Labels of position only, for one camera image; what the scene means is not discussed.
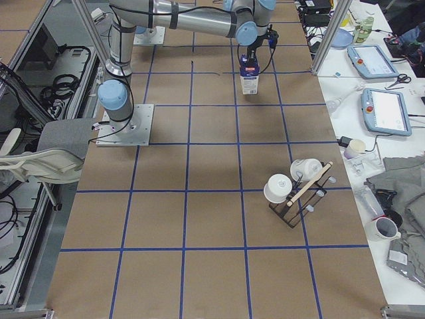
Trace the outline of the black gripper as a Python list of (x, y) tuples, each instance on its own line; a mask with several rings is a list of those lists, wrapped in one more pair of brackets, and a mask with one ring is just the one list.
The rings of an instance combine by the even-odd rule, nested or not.
[(257, 36), (256, 40), (251, 45), (247, 46), (246, 66), (256, 66), (256, 49), (261, 47), (264, 41), (268, 42), (268, 45), (272, 50), (276, 49), (278, 43), (278, 32), (273, 30), (273, 24), (269, 24), (266, 27), (265, 33)]

